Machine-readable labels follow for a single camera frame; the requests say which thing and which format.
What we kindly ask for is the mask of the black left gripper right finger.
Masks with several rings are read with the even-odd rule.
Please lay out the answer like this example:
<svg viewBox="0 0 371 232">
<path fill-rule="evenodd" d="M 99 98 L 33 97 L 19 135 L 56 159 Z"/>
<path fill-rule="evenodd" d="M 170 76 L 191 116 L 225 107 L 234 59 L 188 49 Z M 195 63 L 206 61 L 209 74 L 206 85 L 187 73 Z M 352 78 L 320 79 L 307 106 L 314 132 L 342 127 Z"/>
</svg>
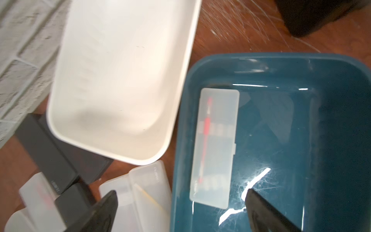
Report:
<svg viewBox="0 0 371 232">
<path fill-rule="evenodd" d="M 280 211 L 250 188 L 245 197 L 252 232 L 301 232 Z"/>
</svg>

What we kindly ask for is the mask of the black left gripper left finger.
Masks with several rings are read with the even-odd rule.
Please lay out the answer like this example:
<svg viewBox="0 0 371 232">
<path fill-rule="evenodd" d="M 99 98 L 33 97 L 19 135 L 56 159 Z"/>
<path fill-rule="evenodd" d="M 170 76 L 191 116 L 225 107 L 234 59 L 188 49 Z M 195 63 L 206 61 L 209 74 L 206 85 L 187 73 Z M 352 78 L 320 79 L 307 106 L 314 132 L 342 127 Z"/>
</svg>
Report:
<svg viewBox="0 0 371 232">
<path fill-rule="evenodd" d="M 117 208 L 117 192 L 111 190 L 65 232 L 110 232 Z"/>
</svg>

